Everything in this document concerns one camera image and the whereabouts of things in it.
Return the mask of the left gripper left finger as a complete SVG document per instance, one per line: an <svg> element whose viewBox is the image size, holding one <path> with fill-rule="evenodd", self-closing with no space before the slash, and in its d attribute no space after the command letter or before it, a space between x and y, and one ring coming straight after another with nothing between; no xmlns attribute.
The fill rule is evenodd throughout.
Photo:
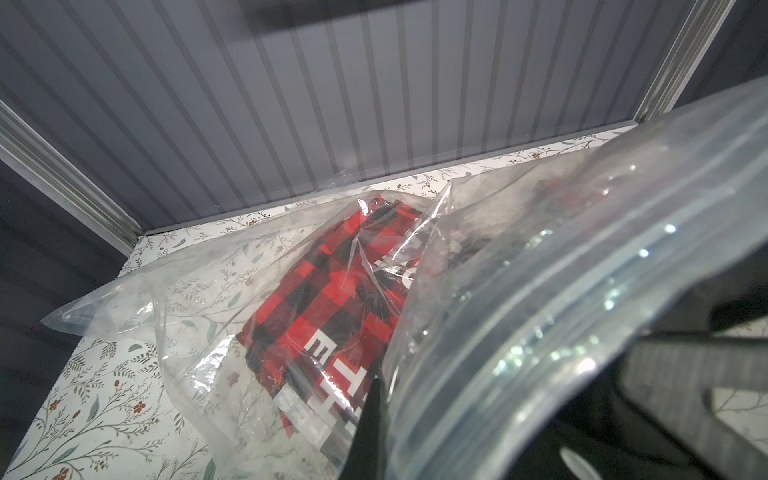
<svg viewBox="0 0 768 480"><path fill-rule="evenodd" d="M387 463L387 398L384 382L375 378L368 392L349 455L339 480L381 480Z"/></svg>

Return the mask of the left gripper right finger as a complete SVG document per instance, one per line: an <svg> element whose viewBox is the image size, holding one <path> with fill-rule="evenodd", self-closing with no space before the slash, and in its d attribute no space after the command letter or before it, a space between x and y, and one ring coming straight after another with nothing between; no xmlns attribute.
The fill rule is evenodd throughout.
<svg viewBox="0 0 768 480"><path fill-rule="evenodd" d="M625 398L722 479L765 479L767 455L719 420L717 388L765 392L767 341L736 337L639 340L623 357Z"/></svg>

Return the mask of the clear plastic vacuum bag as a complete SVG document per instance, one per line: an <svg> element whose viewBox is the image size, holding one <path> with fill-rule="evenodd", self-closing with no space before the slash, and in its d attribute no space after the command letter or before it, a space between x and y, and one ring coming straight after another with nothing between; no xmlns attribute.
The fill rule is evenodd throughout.
<svg viewBox="0 0 768 480"><path fill-rule="evenodd" d="M289 433L237 336L314 233L382 195L422 215L420 255L375 378L384 479L722 479L625 398L641 339L729 337L767 312L767 82L607 144L368 191L156 260L60 308L57 331L150 343L208 479L338 479L343 449Z"/></svg>

